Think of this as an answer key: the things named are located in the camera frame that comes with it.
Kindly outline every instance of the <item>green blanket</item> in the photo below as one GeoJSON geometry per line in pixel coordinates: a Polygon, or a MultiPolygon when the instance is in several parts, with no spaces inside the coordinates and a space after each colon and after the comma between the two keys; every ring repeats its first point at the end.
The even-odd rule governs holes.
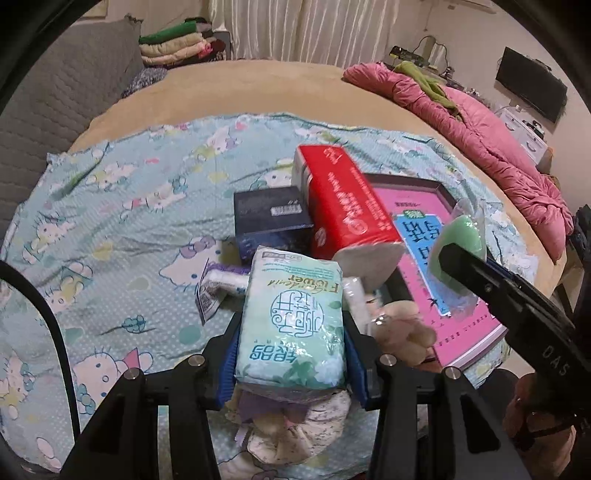
{"type": "Polygon", "coordinates": [[[164,43],[165,41],[172,40],[173,38],[184,37],[190,33],[197,31],[197,22],[195,20],[175,25],[174,27],[165,28],[159,32],[146,35],[139,38],[140,44],[156,45],[158,43],[164,43]]]}
{"type": "Polygon", "coordinates": [[[421,90],[425,92],[431,100],[447,108],[450,114],[452,114],[458,120],[462,120],[462,114],[458,110],[457,105],[447,98],[447,95],[441,88],[439,82],[436,79],[421,72],[421,70],[414,63],[405,60],[397,65],[394,71],[396,73],[408,75],[418,83],[419,87],[421,87],[421,90]]]}

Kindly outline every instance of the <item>black box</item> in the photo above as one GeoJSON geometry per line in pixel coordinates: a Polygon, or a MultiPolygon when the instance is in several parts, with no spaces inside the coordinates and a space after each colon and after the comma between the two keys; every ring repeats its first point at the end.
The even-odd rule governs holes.
{"type": "Polygon", "coordinates": [[[234,193],[234,223],[243,265],[260,245],[309,252],[314,224],[297,187],[234,193]]]}

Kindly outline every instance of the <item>stack of folded blankets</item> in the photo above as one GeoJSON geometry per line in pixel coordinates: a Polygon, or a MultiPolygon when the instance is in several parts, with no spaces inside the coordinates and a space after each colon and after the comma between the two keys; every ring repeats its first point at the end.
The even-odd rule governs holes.
{"type": "Polygon", "coordinates": [[[144,64],[173,68],[206,61],[225,60],[226,44],[213,36],[212,25],[202,17],[139,38],[144,64]]]}

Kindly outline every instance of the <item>barcode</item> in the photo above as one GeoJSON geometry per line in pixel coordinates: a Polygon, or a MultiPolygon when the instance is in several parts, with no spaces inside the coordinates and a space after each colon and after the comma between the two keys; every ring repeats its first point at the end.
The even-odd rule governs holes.
{"type": "Polygon", "coordinates": [[[273,217],[279,215],[293,215],[295,213],[301,213],[301,205],[299,203],[294,205],[283,205],[281,207],[271,207],[271,215],[273,215],[273,217]]]}

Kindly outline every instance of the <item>white drawer cabinet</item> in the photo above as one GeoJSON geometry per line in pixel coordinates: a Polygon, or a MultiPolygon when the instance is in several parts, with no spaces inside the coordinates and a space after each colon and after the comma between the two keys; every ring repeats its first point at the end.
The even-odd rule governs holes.
{"type": "Polygon", "coordinates": [[[509,110],[501,110],[499,117],[507,130],[519,142],[533,162],[536,165],[540,163],[540,160],[548,149],[544,141],[509,110]]]}

